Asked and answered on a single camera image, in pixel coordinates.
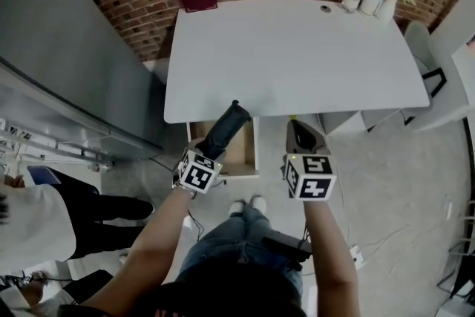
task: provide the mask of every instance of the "white table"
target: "white table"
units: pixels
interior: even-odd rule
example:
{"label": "white table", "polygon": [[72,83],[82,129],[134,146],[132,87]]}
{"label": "white table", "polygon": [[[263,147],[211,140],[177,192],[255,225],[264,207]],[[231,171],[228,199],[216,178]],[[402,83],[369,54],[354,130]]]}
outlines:
{"label": "white table", "polygon": [[329,113],[338,120],[362,110],[378,110],[381,119],[381,110],[429,105],[394,22],[384,25],[374,17],[347,15],[336,3],[311,0],[231,1],[216,10],[181,10],[165,120],[216,120],[234,99],[253,117]]}

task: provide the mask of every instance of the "gray refrigerator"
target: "gray refrigerator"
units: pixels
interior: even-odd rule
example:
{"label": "gray refrigerator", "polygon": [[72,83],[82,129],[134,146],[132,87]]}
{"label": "gray refrigerator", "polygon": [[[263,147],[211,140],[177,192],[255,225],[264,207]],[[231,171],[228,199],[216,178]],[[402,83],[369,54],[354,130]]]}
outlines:
{"label": "gray refrigerator", "polygon": [[162,152],[164,102],[93,0],[0,0],[0,118],[139,159]]}

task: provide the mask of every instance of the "white shirt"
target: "white shirt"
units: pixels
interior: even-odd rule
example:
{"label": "white shirt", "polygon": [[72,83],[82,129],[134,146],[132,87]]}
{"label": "white shirt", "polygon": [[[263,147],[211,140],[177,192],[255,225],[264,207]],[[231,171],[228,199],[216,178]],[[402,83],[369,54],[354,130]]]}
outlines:
{"label": "white shirt", "polygon": [[65,261],[76,250],[71,219],[61,195],[50,185],[14,189],[0,184],[9,218],[0,225],[0,275],[46,261]]}
{"label": "white shirt", "polygon": [[72,305],[76,302],[65,290],[60,290],[48,300],[30,307],[17,287],[7,288],[0,292],[0,299],[15,317],[56,316],[61,305]]}

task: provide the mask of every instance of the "power strip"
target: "power strip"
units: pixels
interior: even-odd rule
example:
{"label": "power strip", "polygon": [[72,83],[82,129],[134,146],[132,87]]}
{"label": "power strip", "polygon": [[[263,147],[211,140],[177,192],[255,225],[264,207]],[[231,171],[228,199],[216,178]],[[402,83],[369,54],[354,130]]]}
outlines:
{"label": "power strip", "polygon": [[366,261],[363,259],[363,254],[358,246],[351,246],[350,248],[351,256],[353,257],[353,262],[355,263],[356,270],[359,270],[364,267]]}

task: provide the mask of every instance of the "drawer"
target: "drawer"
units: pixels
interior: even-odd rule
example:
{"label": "drawer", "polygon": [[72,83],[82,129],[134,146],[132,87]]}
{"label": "drawer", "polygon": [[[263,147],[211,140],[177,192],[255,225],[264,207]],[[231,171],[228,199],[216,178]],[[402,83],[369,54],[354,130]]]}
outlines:
{"label": "drawer", "polygon": [[[205,137],[214,123],[215,121],[186,123],[188,141]],[[232,138],[226,148],[226,157],[219,176],[221,179],[259,177],[258,130],[259,119],[252,118]]]}

